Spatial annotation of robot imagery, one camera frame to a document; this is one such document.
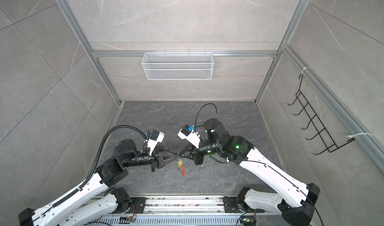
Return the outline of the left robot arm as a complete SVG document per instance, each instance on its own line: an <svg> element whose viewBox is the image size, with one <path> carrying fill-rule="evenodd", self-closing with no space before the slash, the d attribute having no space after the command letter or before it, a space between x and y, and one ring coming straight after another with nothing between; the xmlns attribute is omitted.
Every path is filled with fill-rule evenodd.
<svg viewBox="0 0 384 226"><path fill-rule="evenodd" d="M79 185L51 203L19 214L21 226L81 226L110 213L133 210L131 197L115 185L128 176L128 167L150 165L163 168L177 159L177 153L165 148L160 139L150 140L143 152L131 139L121 141L111 158L92 169Z"/></svg>

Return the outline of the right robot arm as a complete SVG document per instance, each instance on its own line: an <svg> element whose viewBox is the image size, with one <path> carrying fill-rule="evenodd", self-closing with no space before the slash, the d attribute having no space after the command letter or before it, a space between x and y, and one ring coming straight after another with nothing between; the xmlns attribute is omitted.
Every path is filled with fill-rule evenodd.
<svg viewBox="0 0 384 226"><path fill-rule="evenodd" d="M267 211L280 214L291 226L310 225L317 212L318 186L294 179L244 137L231 136L217 119L205 121L202 128L208 136L205 140L201 139L193 125L185 125L178 132L180 139L188 141L188 145L179 153L180 157L201 165L205 156L217 154L223 158L223 163L233 162L274 190L274 193L264 193L244 187L236 198L236 204L244 214Z"/></svg>

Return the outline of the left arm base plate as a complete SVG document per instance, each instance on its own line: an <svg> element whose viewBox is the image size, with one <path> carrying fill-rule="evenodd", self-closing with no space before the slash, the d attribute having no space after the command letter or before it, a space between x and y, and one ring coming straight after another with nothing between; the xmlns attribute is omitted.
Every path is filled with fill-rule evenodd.
<svg viewBox="0 0 384 226"><path fill-rule="evenodd" d="M112 214L133 214L134 210L138 214L144 212L147 198L130 198L129 200L123 200L121 203L118 203L117 208L112 211Z"/></svg>

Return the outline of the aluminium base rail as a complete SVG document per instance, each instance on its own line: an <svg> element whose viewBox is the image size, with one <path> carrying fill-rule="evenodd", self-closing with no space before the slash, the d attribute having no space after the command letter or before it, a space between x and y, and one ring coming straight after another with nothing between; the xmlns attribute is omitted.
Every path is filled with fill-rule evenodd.
<svg viewBox="0 0 384 226"><path fill-rule="evenodd" d="M106 214L81 226L308 226L297 217L285 217L272 196L264 213L225 213L222 196L146 196L144 212Z"/></svg>

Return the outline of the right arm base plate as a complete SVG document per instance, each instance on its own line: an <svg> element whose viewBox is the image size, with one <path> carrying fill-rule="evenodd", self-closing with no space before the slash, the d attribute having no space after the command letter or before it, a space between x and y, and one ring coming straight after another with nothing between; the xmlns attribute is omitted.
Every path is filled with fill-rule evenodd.
<svg viewBox="0 0 384 226"><path fill-rule="evenodd" d="M225 196L222 198L225 213L264 213L265 210L252 210L245 203L238 203L236 197Z"/></svg>

